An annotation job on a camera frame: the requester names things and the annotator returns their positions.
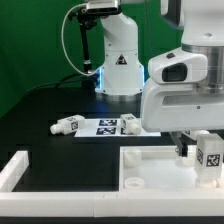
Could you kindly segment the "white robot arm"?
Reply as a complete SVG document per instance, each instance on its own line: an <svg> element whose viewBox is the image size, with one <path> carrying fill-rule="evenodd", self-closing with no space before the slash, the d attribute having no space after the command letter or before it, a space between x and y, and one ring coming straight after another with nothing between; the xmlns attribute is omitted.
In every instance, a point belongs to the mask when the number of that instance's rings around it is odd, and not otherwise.
<svg viewBox="0 0 224 224"><path fill-rule="evenodd" d="M118 10L145 0L105 0L105 61L99 92L107 97L140 94L140 119L151 132L224 128L224 0L158 0L160 15L181 29L177 44L156 32L148 78L138 59L138 27Z"/></svg>

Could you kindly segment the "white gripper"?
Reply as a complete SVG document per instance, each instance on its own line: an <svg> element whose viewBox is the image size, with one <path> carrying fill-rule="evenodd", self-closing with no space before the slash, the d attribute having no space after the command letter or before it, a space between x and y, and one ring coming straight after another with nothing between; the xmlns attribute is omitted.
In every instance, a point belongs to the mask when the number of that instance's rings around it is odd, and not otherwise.
<svg viewBox="0 0 224 224"><path fill-rule="evenodd" d="M186 157L188 146L177 131L224 129L224 95L198 94L193 84L159 85L149 79L140 117L147 132L171 132L177 154Z"/></svg>

